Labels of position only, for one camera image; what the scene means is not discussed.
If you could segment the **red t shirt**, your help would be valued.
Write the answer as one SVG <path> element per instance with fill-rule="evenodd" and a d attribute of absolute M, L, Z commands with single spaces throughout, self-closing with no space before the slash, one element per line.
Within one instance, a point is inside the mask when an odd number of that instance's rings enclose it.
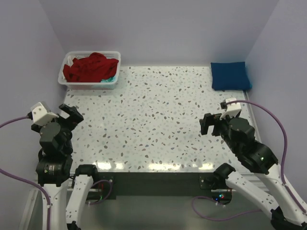
<path fill-rule="evenodd" d="M 71 67 L 72 80 L 68 82 L 100 82 L 109 79 L 114 77 L 117 65 L 118 60 L 94 52 L 74 62 Z"/>

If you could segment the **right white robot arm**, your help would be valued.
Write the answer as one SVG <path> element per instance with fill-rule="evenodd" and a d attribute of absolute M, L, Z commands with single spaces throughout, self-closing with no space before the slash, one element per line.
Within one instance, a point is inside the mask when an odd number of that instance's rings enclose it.
<path fill-rule="evenodd" d="M 223 185 L 232 188 L 256 205 L 271 220 L 276 230 L 305 230 L 307 204 L 301 198 L 296 203 L 282 182 L 280 165 L 269 147 L 255 139 L 255 129 L 248 120 L 238 116 L 225 119 L 221 114 L 205 114 L 200 120 L 201 134 L 206 135 L 213 126 L 213 136 L 220 136 L 239 162 L 259 178 L 265 192 L 242 176 L 228 163 L 220 165 L 207 182 L 212 189 Z"/>

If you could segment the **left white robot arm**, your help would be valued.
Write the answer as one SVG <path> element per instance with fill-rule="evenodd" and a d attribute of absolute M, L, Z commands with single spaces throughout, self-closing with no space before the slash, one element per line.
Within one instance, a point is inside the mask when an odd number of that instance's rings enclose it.
<path fill-rule="evenodd" d="M 44 189 L 43 216 L 46 217 L 46 223 L 43 229 L 79 230 L 87 195 L 98 170 L 92 164 L 78 166 L 73 177 L 72 194 L 67 198 L 73 163 L 72 131 L 83 121 L 83 116 L 74 106 L 61 104 L 59 108 L 68 117 L 51 112 L 44 102 L 31 108 L 31 129 L 40 135 L 41 150 L 36 173 L 38 184 Z"/>

